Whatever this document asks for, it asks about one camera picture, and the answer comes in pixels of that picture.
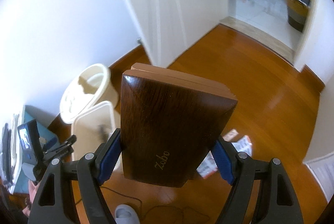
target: wooden box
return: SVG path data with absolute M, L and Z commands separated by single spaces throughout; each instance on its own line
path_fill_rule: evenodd
M 193 176 L 237 105 L 218 82 L 136 63 L 121 83 L 126 178 L 181 187 Z

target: orange hardwood floor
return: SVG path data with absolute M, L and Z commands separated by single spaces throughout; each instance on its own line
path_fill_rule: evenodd
M 136 59 L 115 69 L 112 80 L 118 91 L 121 73 L 135 62 L 149 60 L 145 54 L 138 54 Z M 235 128 L 238 138 L 248 135 L 255 159 L 279 158 L 297 193 L 305 224 L 313 224 L 326 200 L 302 160 L 316 121 L 317 89 L 269 49 L 223 25 L 210 31 L 169 68 L 228 86 L 238 105 L 223 134 Z M 78 201 L 77 183 L 73 186 Z M 143 224 L 215 223 L 230 190 L 218 173 L 206 180 L 189 180 L 177 189 L 127 180 L 117 171 L 104 186 L 118 192 L 102 189 L 112 213 L 117 205 L 127 203 L 137 210 Z M 258 186 L 255 182 L 246 224 L 252 217 Z M 88 223 L 82 202 L 77 209 L 81 223 Z

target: grey slipper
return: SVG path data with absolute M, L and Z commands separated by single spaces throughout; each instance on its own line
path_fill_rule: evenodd
M 121 204 L 115 209 L 117 224 L 140 224 L 136 211 L 129 205 Z

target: white trash bin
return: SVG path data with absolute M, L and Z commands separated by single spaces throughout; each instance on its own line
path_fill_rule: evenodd
M 95 152 L 100 144 L 110 138 L 116 128 L 120 128 L 120 124 L 120 115 L 109 101 L 100 102 L 77 116 L 71 126 L 71 135 L 76 135 L 72 161 L 79 160 L 89 152 Z
M 94 64 L 82 71 L 66 88 L 60 102 L 61 119 L 71 124 L 75 118 L 102 101 L 118 103 L 118 93 L 111 84 L 110 70 Z

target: black cable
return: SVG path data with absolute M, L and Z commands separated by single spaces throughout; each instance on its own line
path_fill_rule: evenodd
M 208 217 L 208 221 L 210 220 L 210 217 L 209 217 L 208 215 L 204 215 L 204 214 L 198 212 L 197 210 L 195 210 L 195 209 L 193 209 L 193 208 L 191 208 L 191 207 L 185 207 L 185 208 L 181 209 L 181 208 L 178 208 L 178 207 L 176 207 L 176 206 L 171 206 L 171 205 L 157 205 L 157 206 L 154 206 L 154 207 L 152 207 L 151 209 L 149 209 L 149 210 L 146 212 L 146 214 L 142 215 L 143 202 L 142 202 L 140 199 L 138 199 L 138 198 L 134 198 L 134 197 L 131 197 L 131 196 L 124 195 L 124 194 L 119 193 L 119 192 L 117 192 L 117 191 L 115 191 L 115 190 L 113 190 L 113 189 L 111 189 L 111 188 L 109 188 L 109 187 L 101 186 L 100 188 L 107 189 L 107 190 L 109 190 L 109 191 L 111 191 L 111 192 L 114 192 L 115 194 L 118 194 L 118 195 L 120 195 L 120 196 L 122 196 L 122 197 L 130 198 L 130 199 L 134 199 L 134 200 L 139 201 L 139 202 L 140 202 L 140 207 L 139 207 L 140 221 L 144 221 L 145 218 L 146 218 L 146 216 L 147 216 L 147 214 L 148 214 L 149 212 L 151 212 L 153 209 L 158 208 L 158 207 L 175 208 L 175 209 L 179 210 L 179 211 L 181 212 L 181 214 L 182 214 L 182 222 L 181 222 L 182 224 L 184 223 L 184 213 L 183 213 L 183 210 L 186 209 L 186 208 L 190 208 L 191 210 L 194 210 L 196 213 L 199 213 L 200 215 L 203 215 L 203 216 Z M 82 201 L 82 198 L 79 199 L 79 200 L 76 202 L 76 205 L 78 205 L 81 201 Z

